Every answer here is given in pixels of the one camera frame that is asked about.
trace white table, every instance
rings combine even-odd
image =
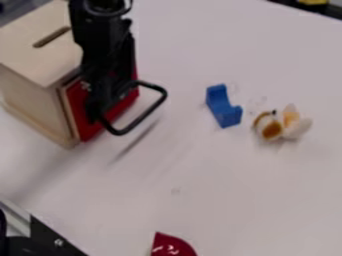
[[[342,23],[257,0],[145,0],[133,17],[140,76],[170,92],[159,122],[65,151],[1,111],[0,192],[90,255],[146,255],[155,231],[198,255],[341,254]],[[204,105],[221,82],[314,127],[260,145],[246,111],[221,130]]]

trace blue plastic object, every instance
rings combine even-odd
[[[206,103],[221,128],[227,128],[241,123],[242,107],[232,107],[230,105],[225,84],[207,88]]]

